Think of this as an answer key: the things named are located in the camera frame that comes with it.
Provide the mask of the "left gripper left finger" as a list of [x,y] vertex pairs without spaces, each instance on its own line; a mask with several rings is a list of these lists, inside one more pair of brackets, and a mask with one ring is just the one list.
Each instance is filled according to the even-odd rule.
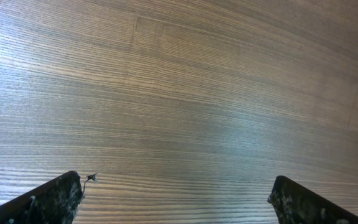
[[0,205],[0,223],[72,223],[82,198],[71,170]]

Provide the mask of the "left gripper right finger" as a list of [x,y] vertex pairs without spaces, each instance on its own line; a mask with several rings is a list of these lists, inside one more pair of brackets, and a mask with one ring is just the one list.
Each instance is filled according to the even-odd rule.
[[358,216],[279,175],[268,197],[279,224],[358,224]]

